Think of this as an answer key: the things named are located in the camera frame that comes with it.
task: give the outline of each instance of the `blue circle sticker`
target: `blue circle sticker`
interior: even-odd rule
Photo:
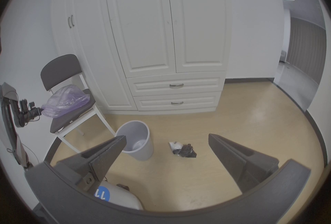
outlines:
[[[109,190],[104,186],[99,186],[99,188],[95,192],[94,196],[101,200],[105,200],[107,202],[109,202],[109,199],[110,199]]]

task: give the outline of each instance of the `drawer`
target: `drawer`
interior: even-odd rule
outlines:
[[[221,91],[226,72],[174,73],[127,80],[133,96]]]
[[[216,107],[221,92],[133,97],[139,111],[180,110]]]

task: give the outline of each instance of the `door handle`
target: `door handle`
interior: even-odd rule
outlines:
[[[182,84],[177,84],[177,85],[174,85],[174,84],[170,84],[169,87],[172,88],[172,89],[178,89],[178,88],[182,88],[184,86],[184,83]]]
[[[181,105],[183,104],[184,102],[171,102],[172,105]]]
[[[71,24],[72,24],[72,27],[75,27],[75,24],[72,22],[72,15],[71,15]]]
[[[69,25],[69,28],[71,29],[71,26],[70,26],[70,17],[68,17],[68,25]]]

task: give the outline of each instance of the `wooden floor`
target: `wooden floor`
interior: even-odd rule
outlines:
[[[234,180],[208,146],[208,134],[279,159],[279,166],[294,159],[312,172],[302,193],[279,223],[287,223],[311,194],[323,171],[317,136],[304,114],[270,82],[226,84],[217,110],[181,115],[106,115],[116,131],[139,119],[150,128],[152,157],[144,162],[121,153],[107,179],[130,187],[148,211],[182,211],[215,205],[241,195]],[[84,136],[70,132],[66,139],[83,151],[112,136],[97,116],[80,126]],[[196,158],[173,155],[169,141],[191,143]],[[73,155],[61,143],[52,160]]]

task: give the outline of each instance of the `wardrobe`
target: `wardrobe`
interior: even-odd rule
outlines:
[[[52,0],[51,20],[59,55],[78,57],[105,113],[216,109],[230,0]]]

